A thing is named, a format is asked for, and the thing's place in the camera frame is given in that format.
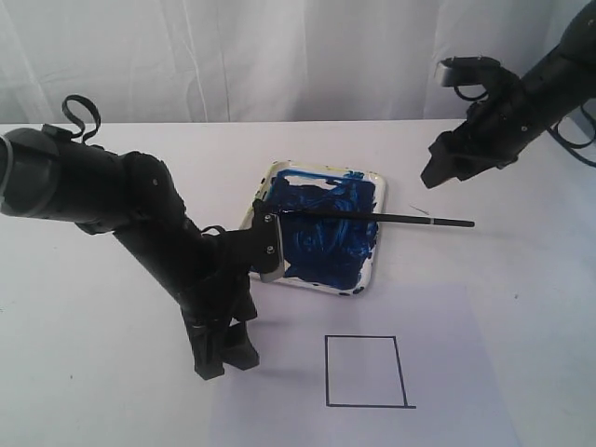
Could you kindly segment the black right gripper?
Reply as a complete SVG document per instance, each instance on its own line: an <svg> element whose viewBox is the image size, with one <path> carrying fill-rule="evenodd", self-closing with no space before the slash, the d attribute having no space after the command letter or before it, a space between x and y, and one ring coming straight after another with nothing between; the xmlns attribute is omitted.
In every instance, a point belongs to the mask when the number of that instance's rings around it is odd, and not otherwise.
<svg viewBox="0 0 596 447"><path fill-rule="evenodd" d="M483 93L470 99L466 120L442 132L429 147L430 158L420 174L427 189L469 172L502 169L545 130L545 75L531 70L519 77L507 69L486 73Z"/></svg>

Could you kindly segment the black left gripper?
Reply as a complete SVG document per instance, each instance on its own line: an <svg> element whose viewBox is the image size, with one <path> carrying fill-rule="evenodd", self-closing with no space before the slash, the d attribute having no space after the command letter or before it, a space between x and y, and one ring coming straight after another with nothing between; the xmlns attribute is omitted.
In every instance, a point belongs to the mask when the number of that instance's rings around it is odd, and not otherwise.
<svg viewBox="0 0 596 447"><path fill-rule="evenodd" d="M248 239L245 230L221 227L206 227L196 234L197 264L190 283L179 293L179 305L195 372L203 380L224 375L223 362L241 371L259 365L246 324L257 317L246 260ZM225 332L221 355L219 333Z"/></svg>

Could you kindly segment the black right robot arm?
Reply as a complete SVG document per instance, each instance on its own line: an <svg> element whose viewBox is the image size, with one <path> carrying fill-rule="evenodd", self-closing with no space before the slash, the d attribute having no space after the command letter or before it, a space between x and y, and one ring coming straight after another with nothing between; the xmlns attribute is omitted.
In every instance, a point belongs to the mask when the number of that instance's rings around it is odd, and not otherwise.
<svg viewBox="0 0 596 447"><path fill-rule="evenodd" d="M454 91L471 86L484 91L469 98L466 120L430 145L421 173L426 188L503 169L543 132L578 157L581 145L565 140L558 126L595 97L595 4L577 13L559 44L524 76L480 56L442 60L436 74L441 86Z"/></svg>

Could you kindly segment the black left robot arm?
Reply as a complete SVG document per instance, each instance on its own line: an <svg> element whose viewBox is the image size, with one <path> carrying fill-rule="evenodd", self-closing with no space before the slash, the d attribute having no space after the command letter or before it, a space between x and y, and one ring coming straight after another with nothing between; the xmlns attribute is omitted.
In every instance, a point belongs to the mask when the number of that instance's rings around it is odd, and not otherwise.
<svg viewBox="0 0 596 447"><path fill-rule="evenodd" d="M1 211L113 235L179 305L201 378L259 364L248 267L234 259L230 232L187 216L163 161L77 143L52 126L15 129L1 138Z"/></svg>

